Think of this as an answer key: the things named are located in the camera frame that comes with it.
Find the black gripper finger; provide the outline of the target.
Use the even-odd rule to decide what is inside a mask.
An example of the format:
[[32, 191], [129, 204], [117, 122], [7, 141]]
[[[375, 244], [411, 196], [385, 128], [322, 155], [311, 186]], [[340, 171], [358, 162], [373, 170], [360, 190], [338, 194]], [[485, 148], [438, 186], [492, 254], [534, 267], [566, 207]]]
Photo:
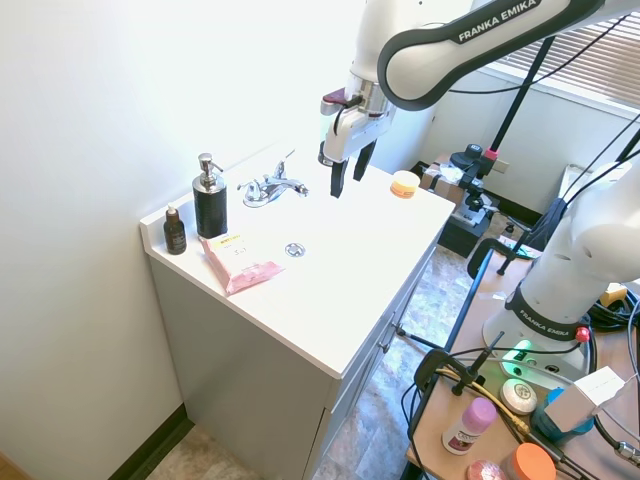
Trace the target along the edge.
[[330, 194], [334, 198], [339, 198], [342, 194], [347, 167], [347, 160], [332, 163]]
[[361, 181], [362, 178], [364, 177], [364, 174], [369, 166], [371, 157], [373, 155], [376, 143], [377, 141], [374, 140], [360, 150], [360, 153], [354, 168], [354, 174], [353, 174], [354, 180]]

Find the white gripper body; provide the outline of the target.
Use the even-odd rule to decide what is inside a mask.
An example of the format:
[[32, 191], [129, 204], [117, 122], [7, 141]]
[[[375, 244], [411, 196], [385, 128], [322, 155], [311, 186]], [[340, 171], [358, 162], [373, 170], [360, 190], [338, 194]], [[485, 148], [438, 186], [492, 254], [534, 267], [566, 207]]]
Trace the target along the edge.
[[338, 118], [340, 105], [322, 103], [320, 112], [330, 117], [320, 145], [318, 161], [325, 166], [346, 162], [357, 151], [375, 142], [386, 133], [393, 121], [393, 107], [380, 115], [365, 113], [359, 108], [346, 109]]

